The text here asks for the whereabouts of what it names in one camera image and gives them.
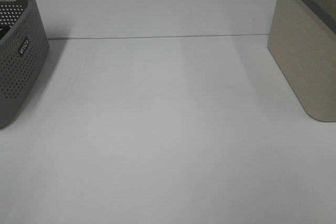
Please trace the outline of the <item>beige plastic basket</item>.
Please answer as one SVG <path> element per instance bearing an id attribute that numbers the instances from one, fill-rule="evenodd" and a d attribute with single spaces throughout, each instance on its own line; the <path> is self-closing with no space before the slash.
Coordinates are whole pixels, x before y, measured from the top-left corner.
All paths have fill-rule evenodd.
<path id="1" fill-rule="evenodd" d="M 335 121 L 335 0 L 277 0 L 267 47 L 305 112 Z"/>

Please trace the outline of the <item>grey perforated plastic basket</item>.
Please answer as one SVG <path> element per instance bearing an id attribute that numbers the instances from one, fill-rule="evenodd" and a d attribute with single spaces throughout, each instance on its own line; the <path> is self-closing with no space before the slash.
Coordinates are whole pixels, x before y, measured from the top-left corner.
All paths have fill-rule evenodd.
<path id="1" fill-rule="evenodd" d="M 25 103 L 48 51 L 36 0 L 1 1 L 1 128 Z"/>

